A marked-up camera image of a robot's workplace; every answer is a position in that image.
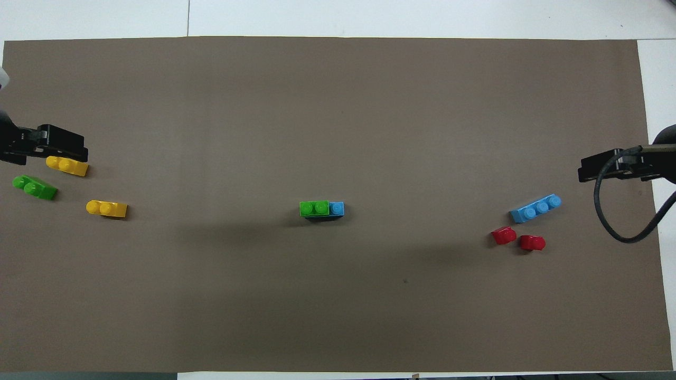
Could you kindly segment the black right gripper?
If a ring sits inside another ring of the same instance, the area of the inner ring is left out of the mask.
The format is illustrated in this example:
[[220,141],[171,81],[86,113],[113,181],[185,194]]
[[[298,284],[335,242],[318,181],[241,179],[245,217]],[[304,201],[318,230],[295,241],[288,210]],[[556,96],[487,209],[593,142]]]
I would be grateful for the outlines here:
[[[628,155],[611,164],[603,179],[633,179],[643,181],[664,178],[675,183],[675,125],[664,128],[655,137],[652,144],[640,145],[639,155]],[[622,149],[611,149],[581,159],[578,168],[580,183],[595,181],[599,173],[613,156]]]

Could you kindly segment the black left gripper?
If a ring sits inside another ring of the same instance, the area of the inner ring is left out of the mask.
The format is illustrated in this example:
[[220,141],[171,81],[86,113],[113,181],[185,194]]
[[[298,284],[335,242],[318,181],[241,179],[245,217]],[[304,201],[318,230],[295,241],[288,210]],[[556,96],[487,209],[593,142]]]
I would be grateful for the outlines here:
[[46,158],[55,156],[87,162],[89,151],[85,138],[55,125],[44,123],[37,130],[37,149],[31,137],[34,130],[15,125],[6,111],[1,110],[1,160],[16,165],[26,165],[27,157]]

